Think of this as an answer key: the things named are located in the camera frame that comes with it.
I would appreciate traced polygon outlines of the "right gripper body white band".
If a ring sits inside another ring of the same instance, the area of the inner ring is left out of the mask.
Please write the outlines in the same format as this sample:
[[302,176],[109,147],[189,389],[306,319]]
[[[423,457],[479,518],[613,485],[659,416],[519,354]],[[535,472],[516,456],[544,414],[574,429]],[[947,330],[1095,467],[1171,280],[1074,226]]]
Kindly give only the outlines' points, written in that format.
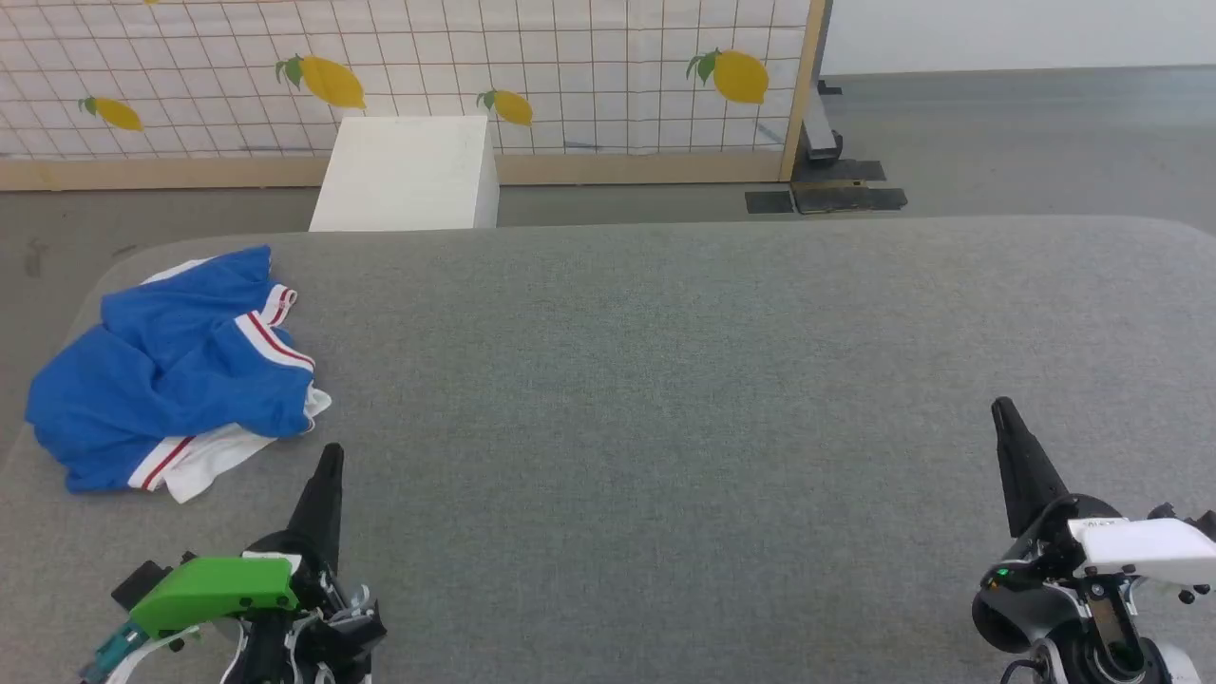
[[1206,594],[1215,581],[1214,518],[1211,509],[1181,517],[1171,503],[1160,503],[1136,520],[1094,497],[1069,494],[1021,534],[1021,562],[1038,581],[1120,576]]

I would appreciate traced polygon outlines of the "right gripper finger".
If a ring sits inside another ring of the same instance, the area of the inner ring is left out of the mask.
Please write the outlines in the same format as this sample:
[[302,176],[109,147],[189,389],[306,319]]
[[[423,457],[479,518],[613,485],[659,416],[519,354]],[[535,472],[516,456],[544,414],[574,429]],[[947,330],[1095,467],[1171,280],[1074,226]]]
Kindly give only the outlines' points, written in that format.
[[1013,538],[1024,534],[1052,501],[1070,490],[1062,481],[1036,436],[1028,428],[1009,397],[991,404],[997,437],[1000,483],[1004,497],[1007,525]]

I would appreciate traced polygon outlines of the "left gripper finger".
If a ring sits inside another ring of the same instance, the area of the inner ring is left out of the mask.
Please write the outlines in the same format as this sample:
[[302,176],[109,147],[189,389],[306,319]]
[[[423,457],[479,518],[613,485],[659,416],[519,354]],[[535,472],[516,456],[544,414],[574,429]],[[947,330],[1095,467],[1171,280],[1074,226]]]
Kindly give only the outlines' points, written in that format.
[[286,527],[286,548],[309,564],[338,571],[340,560],[340,520],[343,473],[347,452],[339,443],[323,445],[317,467],[295,503]]

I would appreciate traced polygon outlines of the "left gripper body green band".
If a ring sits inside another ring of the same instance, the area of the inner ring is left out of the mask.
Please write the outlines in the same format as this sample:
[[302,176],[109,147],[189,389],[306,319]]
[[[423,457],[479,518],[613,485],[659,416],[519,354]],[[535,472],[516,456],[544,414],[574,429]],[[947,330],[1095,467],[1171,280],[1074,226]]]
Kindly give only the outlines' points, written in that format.
[[340,532],[277,531],[238,556],[192,556],[130,609],[140,637],[176,637],[210,619],[299,619],[330,610],[322,576],[334,576]]

